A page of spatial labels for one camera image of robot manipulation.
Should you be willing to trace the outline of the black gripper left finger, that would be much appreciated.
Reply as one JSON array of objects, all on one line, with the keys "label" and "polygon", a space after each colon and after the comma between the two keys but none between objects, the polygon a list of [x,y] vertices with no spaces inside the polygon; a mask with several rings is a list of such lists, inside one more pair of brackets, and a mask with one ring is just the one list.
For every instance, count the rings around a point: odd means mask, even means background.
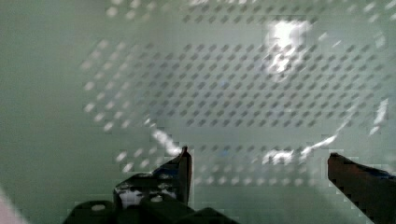
[{"label": "black gripper left finger", "polygon": [[238,224],[221,212],[188,206],[192,157],[187,147],[151,173],[132,175],[113,200],[80,203],[63,224]]}]

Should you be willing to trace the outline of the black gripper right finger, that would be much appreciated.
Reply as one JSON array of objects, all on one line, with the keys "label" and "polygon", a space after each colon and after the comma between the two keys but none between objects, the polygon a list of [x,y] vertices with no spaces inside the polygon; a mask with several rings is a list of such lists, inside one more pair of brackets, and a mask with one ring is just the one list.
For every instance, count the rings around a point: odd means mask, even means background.
[{"label": "black gripper right finger", "polygon": [[331,153],[328,178],[374,224],[395,224],[394,175]]}]

